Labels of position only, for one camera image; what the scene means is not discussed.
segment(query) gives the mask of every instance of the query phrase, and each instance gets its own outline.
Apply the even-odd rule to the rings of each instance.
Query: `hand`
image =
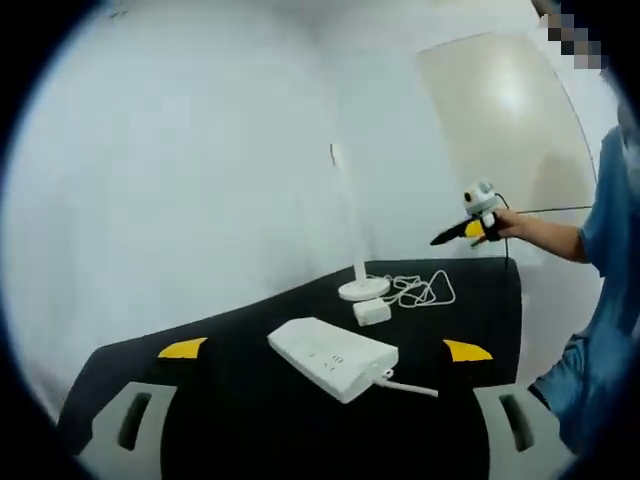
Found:
[[[505,208],[497,209],[495,214],[498,217],[498,235],[500,238],[520,237],[522,235],[522,225],[526,217]]]

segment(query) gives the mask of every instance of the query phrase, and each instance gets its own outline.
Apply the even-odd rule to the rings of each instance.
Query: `black tabletop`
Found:
[[[337,295],[338,287],[353,277],[345,269],[254,305],[105,346],[90,357],[73,385],[59,433],[72,452],[79,452],[91,437],[93,417],[128,382],[144,378],[164,347],[208,337],[198,359],[201,379],[178,390],[167,416],[165,473],[180,476],[185,462],[212,462],[211,468],[220,472],[264,472],[264,462],[290,465],[289,455],[300,461],[317,455],[343,461],[368,451],[369,461],[389,457],[407,464],[437,455],[438,440],[430,434],[441,420],[435,399],[372,387],[342,405],[277,355],[266,336],[289,319],[317,317],[396,345],[400,360],[394,380],[425,387],[438,381],[435,364],[442,340],[458,340],[491,353],[496,385],[513,383],[521,335],[517,267],[503,258],[379,261],[367,267],[373,275],[423,279],[443,269],[456,302],[416,309],[393,306],[390,321],[360,327],[352,304]],[[434,289],[439,298],[448,295],[442,278]]]

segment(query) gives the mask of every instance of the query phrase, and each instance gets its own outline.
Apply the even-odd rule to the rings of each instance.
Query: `white plug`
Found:
[[[358,320],[358,325],[365,327],[389,320],[391,318],[391,307],[381,298],[374,298],[373,300],[354,304],[353,313]]]

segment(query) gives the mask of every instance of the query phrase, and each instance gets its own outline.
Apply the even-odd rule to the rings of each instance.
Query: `yellow tool part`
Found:
[[[451,357],[454,362],[475,362],[477,360],[492,360],[493,357],[485,349],[470,343],[456,342],[455,340],[445,340],[451,350]]]
[[[198,358],[200,345],[207,337],[194,338],[184,342],[174,343],[162,350],[158,354],[158,358]]]
[[[484,230],[482,229],[480,220],[474,220],[473,222],[470,222],[464,231],[465,237],[482,237],[483,235]]]

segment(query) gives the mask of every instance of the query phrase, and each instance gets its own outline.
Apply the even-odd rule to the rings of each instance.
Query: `person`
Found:
[[[596,198],[581,227],[498,210],[502,238],[519,238],[561,258],[592,263],[604,277],[586,329],[530,387],[558,417],[560,436],[582,451],[615,401],[640,330],[640,129],[621,102],[619,125],[602,141]]]

